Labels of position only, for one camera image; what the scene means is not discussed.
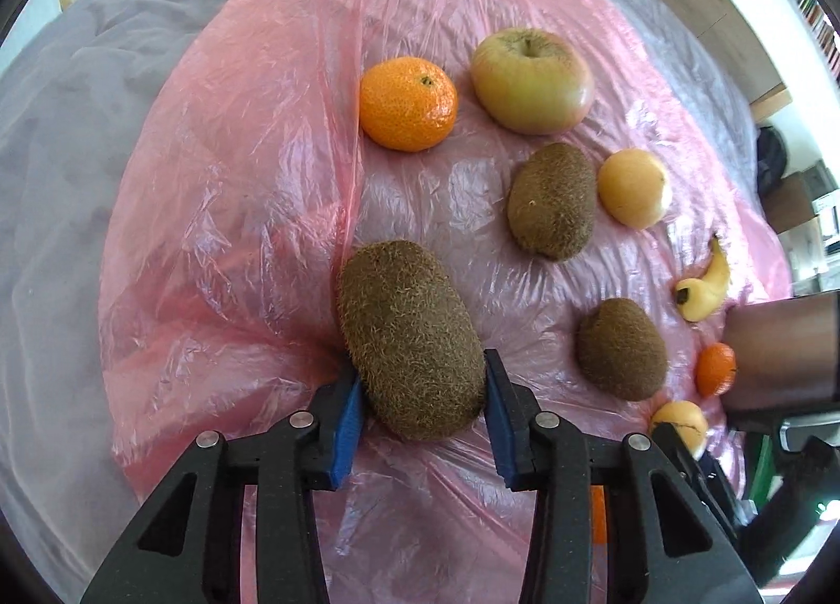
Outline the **cracked pale yellow fruit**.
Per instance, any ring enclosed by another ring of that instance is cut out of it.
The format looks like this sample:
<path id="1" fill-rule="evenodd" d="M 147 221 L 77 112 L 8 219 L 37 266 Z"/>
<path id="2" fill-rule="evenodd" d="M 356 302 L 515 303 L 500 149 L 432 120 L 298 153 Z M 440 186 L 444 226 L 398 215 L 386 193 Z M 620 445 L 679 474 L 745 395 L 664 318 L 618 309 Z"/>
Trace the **cracked pale yellow fruit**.
<path id="1" fill-rule="evenodd" d="M 704 454 L 709 425 L 704 412 L 696 403 L 691 401 L 665 403 L 652 416 L 649 433 L 654 433 L 660 425 L 672 426 L 695 459 L 699 459 Z"/>

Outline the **large brown kiwi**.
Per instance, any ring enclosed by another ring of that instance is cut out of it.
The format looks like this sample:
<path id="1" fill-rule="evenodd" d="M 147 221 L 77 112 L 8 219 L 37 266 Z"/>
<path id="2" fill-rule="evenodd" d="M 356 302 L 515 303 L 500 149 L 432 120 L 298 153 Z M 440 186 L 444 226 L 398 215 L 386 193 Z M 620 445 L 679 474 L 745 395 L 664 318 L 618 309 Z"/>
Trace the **large brown kiwi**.
<path id="1" fill-rule="evenodd" d="M 575 333 L 576 365 L 601 392 L 628 402 L 664 386 L 668 351 L 658 328 L 629 298 L 610 298 L 585 315 Z"/>

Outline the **yellow banana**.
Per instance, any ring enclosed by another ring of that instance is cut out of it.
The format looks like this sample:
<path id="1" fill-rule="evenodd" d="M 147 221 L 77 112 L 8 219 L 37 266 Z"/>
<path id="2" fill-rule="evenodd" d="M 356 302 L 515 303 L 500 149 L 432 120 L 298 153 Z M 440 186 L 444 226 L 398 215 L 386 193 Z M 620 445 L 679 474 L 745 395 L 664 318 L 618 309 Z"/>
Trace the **yellow banana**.
<path id="1" fill-rule="evenodd" d="M 680 316 L 696 324 L 708 318 L 723 304 L 728 295 L 730 267 L 719 238 L 709 241 L 710 263 L 702 277 L 680 279 L 674 289 L 674 300 Z"/>

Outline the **small tangerine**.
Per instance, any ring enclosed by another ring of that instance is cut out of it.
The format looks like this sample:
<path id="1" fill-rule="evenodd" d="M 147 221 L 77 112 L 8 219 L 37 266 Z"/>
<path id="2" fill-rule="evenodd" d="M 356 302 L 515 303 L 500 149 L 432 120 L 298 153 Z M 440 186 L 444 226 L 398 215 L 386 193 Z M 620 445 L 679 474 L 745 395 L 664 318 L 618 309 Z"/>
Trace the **small tangerine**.
<path id="1" fill-rule="evenodd" d="M 457 112 L 456 86 L 430 60 L 392 58 L 360 79 L 360 129 L 382 148 L 403 153 L 434 148 L 452 133 Z"/>

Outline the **tangerine front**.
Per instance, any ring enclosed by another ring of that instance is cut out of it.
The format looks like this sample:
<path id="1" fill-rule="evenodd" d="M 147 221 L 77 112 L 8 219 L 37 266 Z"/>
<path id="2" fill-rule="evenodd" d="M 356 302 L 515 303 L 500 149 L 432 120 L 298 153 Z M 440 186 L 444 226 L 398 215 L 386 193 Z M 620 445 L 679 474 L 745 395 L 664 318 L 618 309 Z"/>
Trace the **tangerine front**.
<path id="1" fill-rule="evenodd" d="M 605 546 L 608 543 L 608 522 L 606 521 L 605 489 L 594 484 L 590 489 L 592 543 Z"/>

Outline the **green metal tray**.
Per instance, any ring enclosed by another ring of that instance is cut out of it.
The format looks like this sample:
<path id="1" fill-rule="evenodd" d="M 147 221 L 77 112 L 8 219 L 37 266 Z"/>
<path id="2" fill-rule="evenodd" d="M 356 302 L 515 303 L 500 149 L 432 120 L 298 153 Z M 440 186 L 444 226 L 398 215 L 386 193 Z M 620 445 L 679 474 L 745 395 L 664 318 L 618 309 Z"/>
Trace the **green metal tray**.
<path id="1" fill-rule="evenodd" d="M 763 433 L 744 435 L 744 469 L 746 469 L 746 497 L 758 508 L 768 503 L 773 478 L 776 476 L 772 438 Z"/>

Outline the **wooden drawer cabinet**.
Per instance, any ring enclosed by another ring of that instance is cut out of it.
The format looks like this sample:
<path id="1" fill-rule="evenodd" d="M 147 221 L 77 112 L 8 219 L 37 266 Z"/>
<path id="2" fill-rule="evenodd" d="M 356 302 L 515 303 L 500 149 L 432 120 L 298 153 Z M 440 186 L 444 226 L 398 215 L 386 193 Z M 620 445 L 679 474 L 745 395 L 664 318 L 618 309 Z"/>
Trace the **wooden drawer cabinet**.
<path id="1" fill-rule="evenodd" d="M 782 177 L 760 196 L 764 218 L 778 234 L 792 230 L 813 220 L 817 200 L 836 192 L 837 187 L 833 173 L 820 160 L 806 170 Z"/>

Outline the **black backpack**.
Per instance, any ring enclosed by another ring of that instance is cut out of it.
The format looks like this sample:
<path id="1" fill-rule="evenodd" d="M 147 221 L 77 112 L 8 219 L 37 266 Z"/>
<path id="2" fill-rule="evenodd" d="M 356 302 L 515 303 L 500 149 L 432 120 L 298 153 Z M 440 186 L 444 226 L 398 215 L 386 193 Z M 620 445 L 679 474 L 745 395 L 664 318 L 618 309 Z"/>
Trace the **black backpack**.
<path id="1" fill-rule="evenodd" d="M 779 187 L 784 172 L 788 170 L 788 148 L 784 138 L 773 126 L 762 126 L 756 142 L 758 155 L 758 193 L 761 199 L 768 197 Z"/>

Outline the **small pale yellow fruit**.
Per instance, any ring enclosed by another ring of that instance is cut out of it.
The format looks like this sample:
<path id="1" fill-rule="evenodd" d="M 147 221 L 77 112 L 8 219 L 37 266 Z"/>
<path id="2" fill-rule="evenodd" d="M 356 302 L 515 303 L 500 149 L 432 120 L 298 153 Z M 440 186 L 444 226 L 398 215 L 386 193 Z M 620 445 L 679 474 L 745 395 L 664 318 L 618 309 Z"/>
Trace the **small pale yellow fruit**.
<path id="1" fill-rule="evenodd" d="M 674 196 L 664 163 L 642 149 L 611 154 L 598 170 L 596 186 L 608 214 L 635 230 L 662 220 Z"/>

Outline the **red green apple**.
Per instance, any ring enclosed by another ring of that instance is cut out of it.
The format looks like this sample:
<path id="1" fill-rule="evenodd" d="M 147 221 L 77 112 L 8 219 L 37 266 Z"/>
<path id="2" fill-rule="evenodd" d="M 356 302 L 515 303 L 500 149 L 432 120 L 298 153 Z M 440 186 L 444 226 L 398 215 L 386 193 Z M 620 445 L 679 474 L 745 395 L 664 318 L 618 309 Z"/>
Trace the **red green apple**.
<path id="1" fill-rule="evenodd" d="M 568 40 L 542 29 L 488 35 L 472 52 L 470 75 L 482 108 L 503 128 L 528 136 L 574 128 L 595 100 L 586 60 Z"/>

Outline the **pink plastic sheet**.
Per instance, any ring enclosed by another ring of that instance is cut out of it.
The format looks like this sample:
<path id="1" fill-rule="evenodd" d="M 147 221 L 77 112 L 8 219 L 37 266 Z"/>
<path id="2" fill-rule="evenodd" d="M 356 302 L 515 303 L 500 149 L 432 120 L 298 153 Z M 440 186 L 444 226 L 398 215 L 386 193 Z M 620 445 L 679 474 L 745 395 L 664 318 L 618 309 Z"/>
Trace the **pink plastic sheet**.
<path id="1" fill-rule="evenodd" d="M 608 216 L 566 263 L 525 255 L 504 200 L 540 146 L 476 101 L 468 64 L 497 29 L 536 26 L 588 60 L 595 103 L 565 135 L 591 160 L 636 146 L 674 179 L 643 233 Z M 434 148 L 382 148 L 360 129 L 366 70 L 414 56 L 458 93 Z M 98 331 L 112 453 L 140 496 L 198 433 L 268 429 L 346 362 L 334 312 L 340 265 L 360 245 L 413 240 L 444 265 L 477 334 L 508 372 L 584 431 L 639 431 L 650 403 L 582 381 L 576 321 L 628 297 L 658 325 L 665 397 L 694 396 L 692 362 L 722 331 L 692 327 L 670 286 L 719 236 L 729 301 L 786 298 L 790 271 L 754 191 L 748 104 L 659 0 L 229 0 L 146 117 L 102 261 Z"/>

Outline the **grey bed cover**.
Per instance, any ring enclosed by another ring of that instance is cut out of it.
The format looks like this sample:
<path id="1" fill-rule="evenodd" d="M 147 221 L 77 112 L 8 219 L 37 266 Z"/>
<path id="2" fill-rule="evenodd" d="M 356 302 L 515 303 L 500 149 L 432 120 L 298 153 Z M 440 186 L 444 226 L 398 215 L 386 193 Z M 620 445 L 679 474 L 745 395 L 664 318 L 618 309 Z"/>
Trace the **grey bed cover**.
<path id="1" fill-rule="evenodd" d="M 137 507 L 98 347 L 111 209 L 156 94 L 226 1 L 81 0 L 2 76 L 2 509 L 62 602 Z"/>

